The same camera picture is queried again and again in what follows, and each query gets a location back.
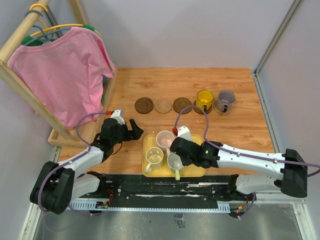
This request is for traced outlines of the woven rattan coaster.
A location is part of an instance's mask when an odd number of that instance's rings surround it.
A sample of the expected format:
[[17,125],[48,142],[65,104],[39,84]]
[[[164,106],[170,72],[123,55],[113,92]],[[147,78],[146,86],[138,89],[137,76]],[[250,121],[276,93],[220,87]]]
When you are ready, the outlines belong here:
[[226,104],[222,105],[222,109],[219,109],[216,105],[214,105],[213,108],[215,112],[220,115],[228,115],[232,112],[232,108]]
[[171,111],[172,103],[168,99],[159,99],[155,102],[154,108],[157,112],[165,114]]

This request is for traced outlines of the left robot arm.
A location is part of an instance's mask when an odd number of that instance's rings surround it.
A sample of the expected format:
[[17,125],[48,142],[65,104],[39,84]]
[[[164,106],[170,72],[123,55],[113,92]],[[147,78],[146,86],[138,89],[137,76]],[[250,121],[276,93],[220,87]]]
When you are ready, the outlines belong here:
[[84,151],[61,163],[46,162],[30,193],[30,202],[44,212],[59,215],[73,199],[87,193],[96,198],[103,197],[107,193],[107,185],[101,182],[99,175],[86,171],[107,160],[115,145],[141,138],[144,131],[134,119],[129,122],[131,129],[110,117],[104,120],[101,131]]

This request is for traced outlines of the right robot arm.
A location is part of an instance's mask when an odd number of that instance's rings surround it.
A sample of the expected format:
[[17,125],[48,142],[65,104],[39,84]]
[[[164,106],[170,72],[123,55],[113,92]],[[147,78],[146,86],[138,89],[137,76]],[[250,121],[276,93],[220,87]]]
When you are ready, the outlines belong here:
[[280,190],[283,194],[305,198],[308,195],[308,168],[294,149],[285,153],[264,153],[234,148],[215,141],[197,144],[177,137],[170,146],[183,166],[208,168],[237,168],[255,175],[233,176],[226,188],[227,196],[238,200],[254,192]]

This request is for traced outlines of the large brown wooden coaster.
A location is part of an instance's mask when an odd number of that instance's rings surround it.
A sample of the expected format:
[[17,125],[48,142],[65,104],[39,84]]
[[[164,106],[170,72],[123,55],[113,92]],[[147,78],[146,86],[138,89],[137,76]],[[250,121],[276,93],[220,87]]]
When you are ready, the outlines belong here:
[[148,97],[141,97],[135,102],[134,108],[140,114],[148,114],[154,109],[154,102]]

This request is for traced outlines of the pink cup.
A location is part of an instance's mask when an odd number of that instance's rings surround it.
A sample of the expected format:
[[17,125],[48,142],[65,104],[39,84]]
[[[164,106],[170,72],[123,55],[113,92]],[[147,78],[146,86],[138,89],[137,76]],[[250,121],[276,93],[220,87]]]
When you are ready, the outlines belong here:
[[156,143],[158,147],[167,155],[169,155],[171,152],[170,147],[174,140],[174,134],[168,130],[163,130],[159,132],[156,136]]

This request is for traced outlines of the white cup green handle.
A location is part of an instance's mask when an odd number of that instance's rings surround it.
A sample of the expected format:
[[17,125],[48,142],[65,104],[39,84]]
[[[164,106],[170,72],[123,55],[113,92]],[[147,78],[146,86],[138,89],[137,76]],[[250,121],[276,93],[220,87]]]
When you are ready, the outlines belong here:
[[181,179],[181,171],[184,168],[180,157],[174,152],[171,152],[167,156],[167,165],[170,168],[172,174],[174,175],[175,180],[179,181]]

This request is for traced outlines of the purple translucent cup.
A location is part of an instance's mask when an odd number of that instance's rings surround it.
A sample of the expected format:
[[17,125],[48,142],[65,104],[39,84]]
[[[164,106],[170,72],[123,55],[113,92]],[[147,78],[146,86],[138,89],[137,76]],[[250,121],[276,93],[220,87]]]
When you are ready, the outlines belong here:
[[222,90],[217,97],[217,100],[215,102],[215,105],[222,109],[222,105],[228,105],[230,108],[232,108],[233,103],[236,100],[235,94],[230,90]]

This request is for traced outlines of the yellow translucent cup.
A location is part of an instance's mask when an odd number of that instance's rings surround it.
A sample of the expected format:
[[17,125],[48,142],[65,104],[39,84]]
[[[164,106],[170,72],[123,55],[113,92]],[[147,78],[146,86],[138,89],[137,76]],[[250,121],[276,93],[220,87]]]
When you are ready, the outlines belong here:
[[208,113],[212,108],[214,95],[209,90],[200,90],[196,95],[195,105]]

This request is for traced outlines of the yellow plastic tray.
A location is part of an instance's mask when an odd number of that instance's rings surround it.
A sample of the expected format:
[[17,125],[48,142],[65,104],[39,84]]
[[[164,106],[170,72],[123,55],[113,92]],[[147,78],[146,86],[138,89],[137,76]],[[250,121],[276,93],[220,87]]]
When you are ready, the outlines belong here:
[[[160,167],[156,169],[151,169],[150,173],[146,172],[147,165],[149,162],[147,161],[146,154],[150,148],[159,147],[156,142],[156,134],[149,134],[144,137],[143,145],[142,145],[142,173],[144,176],[149,178],[175,178],[175,174],[171,171],[170,167],[167,164],[167,151],[161,150],[160,156],[163,157]],[[202,177],[206,174],[206,169],[202,167],[197,167],[194,164],[189,166],[185,166],[181,172],[180,177],[187,178],[196,178]]]

